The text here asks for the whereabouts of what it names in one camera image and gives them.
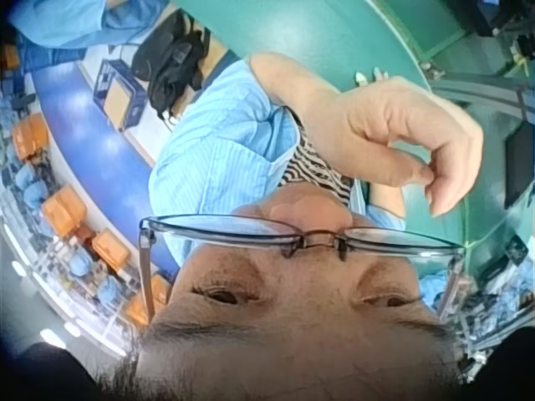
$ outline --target striped shirt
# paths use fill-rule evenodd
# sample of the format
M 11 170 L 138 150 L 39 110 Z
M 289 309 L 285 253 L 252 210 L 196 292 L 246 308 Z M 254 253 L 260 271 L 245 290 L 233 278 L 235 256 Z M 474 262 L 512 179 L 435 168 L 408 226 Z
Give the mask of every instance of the striped shirt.
M 354 181 L 333 169 L 314 149 L 303 128 L 299 127 L 299 145 L 288 162 L 278 186 L 307 181 L 328 190 L 344 205 L 349 206 Z

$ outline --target blue floor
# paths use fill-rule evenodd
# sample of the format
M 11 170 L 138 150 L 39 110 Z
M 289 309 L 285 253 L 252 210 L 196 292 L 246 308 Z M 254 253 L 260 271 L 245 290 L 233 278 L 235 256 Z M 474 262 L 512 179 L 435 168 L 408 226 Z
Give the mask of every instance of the blue floor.
M 204 87 L 236 60 L 227 52 Z M 153 216 L 150 167 L 93 102 L 93 91 L 76 63 L 34 72 L 33 83 L 51 134 L 76 178 L 115 228 L 137 246 L 139 221 Z M 154 246 L 152 261 L 168 278 L 177 271 L 163 241 Z

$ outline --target eyeglasses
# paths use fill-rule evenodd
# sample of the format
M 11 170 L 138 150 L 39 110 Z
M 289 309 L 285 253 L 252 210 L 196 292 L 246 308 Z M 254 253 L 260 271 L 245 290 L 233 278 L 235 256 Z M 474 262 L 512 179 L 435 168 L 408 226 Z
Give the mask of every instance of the eyeglasses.
M 381 256 L 450 256 L 450 269 L 461 273 L 464 248 L 453 242 L 407 231 L 377 227 L 353 227 L 341 233 L 326 230 L 303 232 L 280 221 L 228 215 L 174 215 L 148 217 L 140 222 L 140 277 L 147 317 L 155 315 L 150 286 L 150 249 L 156 232 L 201 243 L 251 248 L 276 248 L 285 257 L 297 250 L 314 246 L 336 249 L 341 260 L 347 253 L 359 251 Z M 440 309 L 446 308 L 444 297 L 454 285 L 451 276 Z

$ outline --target glasses frame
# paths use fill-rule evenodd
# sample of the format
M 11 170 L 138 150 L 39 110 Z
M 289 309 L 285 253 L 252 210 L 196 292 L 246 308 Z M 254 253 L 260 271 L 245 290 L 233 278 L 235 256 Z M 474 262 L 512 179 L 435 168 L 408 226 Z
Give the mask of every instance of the glasses frame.
M 464 253 L 465 248 L 454 242 L 436 239 L 432 236 L 423 234 L 416 234 L 409 231 L 398 231 L 387 228 L 378 227 L 349 227 L 346 230 L 369 230 L 374 229 L 378 231 L 399 232 L 418 236 L 420 238 L 427 238 L 433 241 L 439 241 L 444 246 L 413 246 L 402 244 L 380 244 L 374 241 L 366 241 L 356 239 L 346 234 L 339 234 L 327 230 L 301 231 L 297 227 L 283 223 L 281 221 L 271 221 L 268 219 L 261 219 L 256 217 L 234 216 L 240 219 L 247 219 L 250 221 L 269 221 L 277 223 L 281 226 L 286 226 L 288 229 L 294 231 L 294 234 L 275 234 L 275 235 L 253 235 L 253 234 L 238 234 L 238 233 L 223 233 L 220 231 L 211 231 L 205 229 L 191 228 L 187 226 L 177 226 L 164 222 L 170 218 L 177 217 L 192 217 L 192 216 L 210 216 L 228 218 L 229 215 L 168 215 L 168 216 L 153 216 L 146 217 L 140 221 L 140 279 L 143 299 L 145 302 L 145 310 L 147 312 L 148 322 L 155 316 L 155 305 L 150 284 L 150 249 L 156 242 L 156 232 L 171 234 L 185 238 L 190 241 L 205 241 L 212 244 L 224 246 L 238 246 L 238 247 L 252 247 L 252 248 L 278 248 L 284 257 L 291 257 L 297 250 L 308 249 L 314 246 L 330 246 L 339 252 L 339 257 L 345 261 L 348 251 L 363 251 L 367 254 L 377 254 L 384 256 L 451 256 L 449 269 L 451 270 L 451 277 L 448 280 L 445 294 L 439 306 L 439 317 L 445 313 L 448 305 L 451 303 L 450 298 L 454 295 L 456 283 L 460 277 L 464 267 Z

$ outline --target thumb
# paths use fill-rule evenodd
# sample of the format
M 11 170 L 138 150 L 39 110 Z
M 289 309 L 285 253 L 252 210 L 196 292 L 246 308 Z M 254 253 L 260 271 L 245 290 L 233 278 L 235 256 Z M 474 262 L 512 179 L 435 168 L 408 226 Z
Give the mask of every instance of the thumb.
M 353 158 L 347 167 L 345 174 L 388 186 L 426 186 L 435 178 L 433 171 L 413 155 L 368 140 L 361 141 L 358 159 Z

